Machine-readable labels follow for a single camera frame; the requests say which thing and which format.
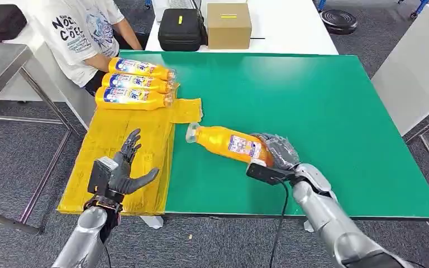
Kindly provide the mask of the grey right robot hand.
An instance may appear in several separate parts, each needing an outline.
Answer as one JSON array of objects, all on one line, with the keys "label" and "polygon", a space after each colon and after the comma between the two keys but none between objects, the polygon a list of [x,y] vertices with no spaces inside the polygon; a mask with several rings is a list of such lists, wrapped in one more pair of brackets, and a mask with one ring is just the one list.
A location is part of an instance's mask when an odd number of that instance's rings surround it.
[{"label": "grey right robot hand", "polygon": [[293,171],[300,163],[297,151],[286,138],[269,133],[253,133],[252,136],[258,138],[271,155],[270,167]]}]

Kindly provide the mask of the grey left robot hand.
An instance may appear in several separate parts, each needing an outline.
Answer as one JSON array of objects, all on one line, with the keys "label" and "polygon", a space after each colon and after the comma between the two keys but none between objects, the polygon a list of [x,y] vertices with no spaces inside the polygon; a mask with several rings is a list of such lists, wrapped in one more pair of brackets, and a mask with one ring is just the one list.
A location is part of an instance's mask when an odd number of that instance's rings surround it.
[{"label": "grey left robot hand", "polygon": [[131,165],[138,149],[142,146],[139,143],[141,138],[139,128],[133,130],[117,152],[113,160],[118,164],[114,176],[109,180],[109,188],[118,193],[127,195],[132,194],[138,189],[155,180],[159,173],[159,168],[152,168],[147,174],[138,178],[131,178]]}]

